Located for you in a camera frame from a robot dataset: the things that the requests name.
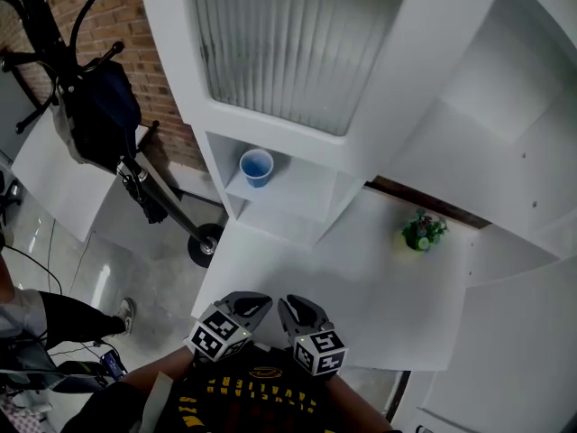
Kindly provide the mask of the person's left forearm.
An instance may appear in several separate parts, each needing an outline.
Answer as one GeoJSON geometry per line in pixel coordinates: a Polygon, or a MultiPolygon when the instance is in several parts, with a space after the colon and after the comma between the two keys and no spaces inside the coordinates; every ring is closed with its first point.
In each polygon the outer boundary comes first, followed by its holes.
{"type": "Polygon", "coordinates": [[[177,380],[186,374],[193,358],[194,354],[183,346],[159,360],[128,373],[121,382],[132,385],[140,392],[150,392],[160,373],[177,380]]]}

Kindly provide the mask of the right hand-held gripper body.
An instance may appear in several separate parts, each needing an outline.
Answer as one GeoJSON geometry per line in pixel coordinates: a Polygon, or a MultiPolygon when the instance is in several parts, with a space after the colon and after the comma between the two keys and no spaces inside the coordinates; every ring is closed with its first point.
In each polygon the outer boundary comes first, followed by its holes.
{"type": "Polygon", "coordinates": [[[327,321],[319,329],[296,336],[293,358],[311,376],[333,376],[342,368],[347,346],[327,321]]]}

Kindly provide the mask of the person's right forearm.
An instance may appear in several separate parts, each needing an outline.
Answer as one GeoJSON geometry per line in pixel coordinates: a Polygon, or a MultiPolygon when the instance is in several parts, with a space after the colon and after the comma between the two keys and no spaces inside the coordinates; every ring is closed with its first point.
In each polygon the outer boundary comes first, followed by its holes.
{"type": "Polygon", "coordinates": [[[390,433],[393,427],[340,376],[324,381],[332,411],[343,433],[390,433]]]}

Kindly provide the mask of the blue plastic cup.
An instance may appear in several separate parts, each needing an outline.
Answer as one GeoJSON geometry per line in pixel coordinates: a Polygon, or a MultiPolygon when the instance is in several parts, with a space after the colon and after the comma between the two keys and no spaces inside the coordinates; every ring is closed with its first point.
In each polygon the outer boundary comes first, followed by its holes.
{"type": "Polygon", "coordinates": [[[246,151],[239,161],[240,171],[253,188],[264,187],[274,170],[272,155],[260,148],[246,151]]]}

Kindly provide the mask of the white side cabinet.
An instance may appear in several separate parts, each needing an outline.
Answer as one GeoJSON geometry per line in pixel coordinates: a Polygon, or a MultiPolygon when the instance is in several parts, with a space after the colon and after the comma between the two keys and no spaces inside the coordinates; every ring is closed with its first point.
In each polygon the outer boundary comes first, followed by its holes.
{"type": "Polygon", "coordinates": [[[58,136],[46,111],[23,143],[12,173],[56,221],[80,242],[95,231],[134,252],[158,232],[125,190],[122,177],[79,164],[58,136]]]}

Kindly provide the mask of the white desk top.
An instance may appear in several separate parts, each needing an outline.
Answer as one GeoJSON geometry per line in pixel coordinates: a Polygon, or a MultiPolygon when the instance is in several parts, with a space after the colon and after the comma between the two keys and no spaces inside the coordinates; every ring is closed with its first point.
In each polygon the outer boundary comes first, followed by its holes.
{"type": "Polygon", "coordinates": [[[427,253],[403,253],[397,232],[415,210],[362,190],[325,236],[303,246],[237,221],[226,226],[192,308],[235,290],[313,300],[353,366],[442,371],[452,357],[476,232],[450,222],[427,253]]]}

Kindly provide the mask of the dark shirt with yellow print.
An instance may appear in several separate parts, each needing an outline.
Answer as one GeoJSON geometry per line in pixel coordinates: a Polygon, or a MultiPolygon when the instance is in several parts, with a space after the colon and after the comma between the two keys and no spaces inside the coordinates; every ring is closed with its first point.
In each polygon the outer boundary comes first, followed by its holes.
{"type": "Polygon", "coordinates": [[[150,392],[122,377],[93,394],[61,433],[343,433],[324,385],[331,377],[254,344],[217,363],[194,354],[184,376],[160,373],[150,392]]]}

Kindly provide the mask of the white desk hutch shelving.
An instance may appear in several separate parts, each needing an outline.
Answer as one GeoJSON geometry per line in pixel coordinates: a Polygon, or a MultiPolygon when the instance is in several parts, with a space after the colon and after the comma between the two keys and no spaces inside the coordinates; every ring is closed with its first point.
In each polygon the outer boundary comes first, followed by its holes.
{"type": "Polygon", "coordinates": [[[369,180],[219,134],[197,140],[230,222],[296,244],[317,244],[366,182],[387,179],[512,234],[530,258],[571,257],[577,0],[495,0],[417,128],[369,180]],[[274,160],[262,188],[239,167],[255,148],[274,160]]]}

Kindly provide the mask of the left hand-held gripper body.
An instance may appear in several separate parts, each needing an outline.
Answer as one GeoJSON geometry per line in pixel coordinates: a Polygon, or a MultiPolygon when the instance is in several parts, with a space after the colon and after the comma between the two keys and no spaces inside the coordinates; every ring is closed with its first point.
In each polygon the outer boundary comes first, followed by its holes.
{"type": "Polygon", "coordinates": [[[252,337],[250,304],[249,299],[219,300],[210,304],[185,344],[210,362],[237,354],[252,337]]]}

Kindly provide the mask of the small device with blue screen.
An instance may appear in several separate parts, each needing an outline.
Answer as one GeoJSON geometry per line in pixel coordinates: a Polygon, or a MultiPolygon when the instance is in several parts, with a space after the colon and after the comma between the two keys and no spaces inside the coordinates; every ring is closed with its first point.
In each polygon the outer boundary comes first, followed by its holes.
{"type": "Polygon", "coordinates": [[[128,374],[120,355],[114,349],[102,354],[99,361],[116,381],[128,374]]]}

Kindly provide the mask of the black coat rack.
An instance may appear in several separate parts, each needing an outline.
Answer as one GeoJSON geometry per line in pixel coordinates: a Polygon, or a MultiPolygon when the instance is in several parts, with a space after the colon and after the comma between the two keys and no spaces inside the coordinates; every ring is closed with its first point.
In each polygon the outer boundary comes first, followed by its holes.
{"type": "MultiPolygon", "coordinates": [[[[0,2],[8,4],[14,9],[32,46],[30,52],[0,51],[0,70],[14,72],[22,65],[37,64],[44,68],[50,80],[50,93],[46,100],[38,104],[32,113],[15,125],[15,132],[22,134],[33,120],[39,118],[46,111],[51,111],[51,108],[58,104],[55,95],[57,84],[72,84],[74,77],[89,63],[79,63],[77,41],[80,27],[96,0],[87,0],[83,4],[67,40],[63,39],[60,33],[48,0],[0,0],[0,2]]],[[[124,43],[116,41],[104,55],[96,58],[114,61],[114,57],[122,53],[123,50],[124,43]]],[[[141,139],[138,139],[135,134],[136,156],[134,159],[137,163],[138,155],[144,152],[159,130],[160,122],[153,121],[141,139]]],[[[172,218],[188,233],[188,256],[196,265],[202,268],[208,267],[215,257],[216,248],[224,231],[223,227],[215,223],[196,226],[184,211],[171,200],[169,192],[164,190],[160,183],[154,179],[151,171],[146,170],[152,177],[150,194],[166,209],[168,212],[166,218],[172,218]]]]}

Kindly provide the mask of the small potted flower plant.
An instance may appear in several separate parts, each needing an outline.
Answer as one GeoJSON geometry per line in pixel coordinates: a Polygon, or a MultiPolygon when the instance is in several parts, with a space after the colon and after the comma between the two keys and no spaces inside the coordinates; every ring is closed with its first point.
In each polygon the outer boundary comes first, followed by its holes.
{"type": "Polygon", "coordinates": [[[439,244],[448,231],[449,227],[444,218],[434,218],[423,208],[418,208],[416,216],[402,226],[400,233],[409,249],[426,253],[432,246],[439,244]]]}

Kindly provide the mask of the black folded umbrella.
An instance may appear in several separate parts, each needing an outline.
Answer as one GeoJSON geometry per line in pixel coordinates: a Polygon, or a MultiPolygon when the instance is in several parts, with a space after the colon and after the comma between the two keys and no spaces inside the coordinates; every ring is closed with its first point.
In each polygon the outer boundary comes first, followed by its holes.
{"type": "Polygon", "coordinates": [[[130,197],[141,207],[150,224],[159,224],[168,216],[166,209],[151,194],[150,173],[135,159],[122,158],[117,167],[123,185],[130,197]]]}

